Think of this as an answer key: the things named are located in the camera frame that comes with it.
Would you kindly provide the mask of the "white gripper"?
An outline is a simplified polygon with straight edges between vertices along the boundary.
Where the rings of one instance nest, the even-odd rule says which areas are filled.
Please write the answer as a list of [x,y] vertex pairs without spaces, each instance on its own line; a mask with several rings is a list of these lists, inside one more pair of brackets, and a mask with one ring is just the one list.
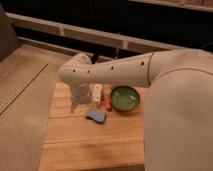
[[91,102],[92,93],[88,84],[70,85],[71,101],[70,112],[73,114],[78,108],[78,104],[87,104]]

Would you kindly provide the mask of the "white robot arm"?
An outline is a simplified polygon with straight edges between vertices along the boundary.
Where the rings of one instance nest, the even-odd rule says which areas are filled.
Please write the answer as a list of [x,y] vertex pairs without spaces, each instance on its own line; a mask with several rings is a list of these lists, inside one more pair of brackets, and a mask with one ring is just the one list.
[[186,48],[97,64],[77,54],[58,75],[80,104],[91,83],[147,88],[145,171],[213,171],[213,53]]

